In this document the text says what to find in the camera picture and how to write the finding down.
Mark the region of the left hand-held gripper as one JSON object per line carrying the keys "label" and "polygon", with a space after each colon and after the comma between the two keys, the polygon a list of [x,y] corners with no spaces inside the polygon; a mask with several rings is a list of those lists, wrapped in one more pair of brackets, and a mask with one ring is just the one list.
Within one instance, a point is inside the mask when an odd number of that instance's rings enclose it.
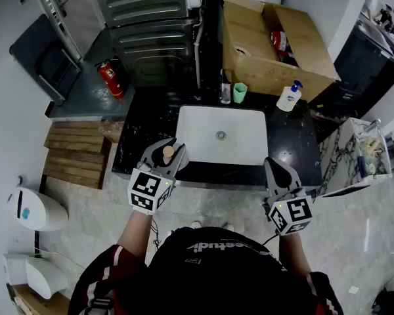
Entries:
{"label": "left hand-held gripper", "polygon": [[[141,162],[133,169],[127,189],[128,202],[133,210],[154,215],[170,196],[176,174],[186,167],[186,146],[175,144],[176,138],[165,138],[146,148]],[[174,148],[169,164],[164,162],[163,149]]]}

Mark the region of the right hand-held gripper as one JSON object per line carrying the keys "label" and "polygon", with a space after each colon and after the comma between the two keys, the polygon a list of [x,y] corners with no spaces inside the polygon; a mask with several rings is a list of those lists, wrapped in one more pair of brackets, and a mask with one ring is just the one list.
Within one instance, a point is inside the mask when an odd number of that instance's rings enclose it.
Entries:
{"label": "right hand-held gripper", "polygon": [[[263,204],[268,220],[273,222],[279,236],[302,231],[313,219],[313,199],[304,189],[299,188],[301,182],[298,173],[293,167],[274,157],[267,157],[264,166],[271,195]],[[298,189],[276,196],[281,188]]]}

